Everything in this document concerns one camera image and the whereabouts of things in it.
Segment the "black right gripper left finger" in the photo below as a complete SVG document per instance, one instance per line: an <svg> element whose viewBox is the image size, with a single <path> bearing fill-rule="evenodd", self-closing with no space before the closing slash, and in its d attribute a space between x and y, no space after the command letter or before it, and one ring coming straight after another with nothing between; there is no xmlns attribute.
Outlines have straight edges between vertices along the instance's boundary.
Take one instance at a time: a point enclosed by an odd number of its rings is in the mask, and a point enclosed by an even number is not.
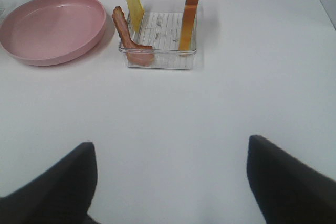
<svg viewBox="0 0 336 224"><path fill-rule="evenodd" d="M31 182L1 198L1 223L95 223L88 209L97 180L94 145L83 142Z"/></svg>

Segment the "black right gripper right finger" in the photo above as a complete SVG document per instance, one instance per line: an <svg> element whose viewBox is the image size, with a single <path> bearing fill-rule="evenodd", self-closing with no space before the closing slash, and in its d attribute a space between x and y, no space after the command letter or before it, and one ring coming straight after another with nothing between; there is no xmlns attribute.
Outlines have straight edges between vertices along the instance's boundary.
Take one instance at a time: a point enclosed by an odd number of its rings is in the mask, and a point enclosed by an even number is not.
<svg viewBox="0 0 336 224"><path fill-rule="evenodd" d="M266 223L335 223L335 180L259 135L249 138L248 181Z"/></svg>

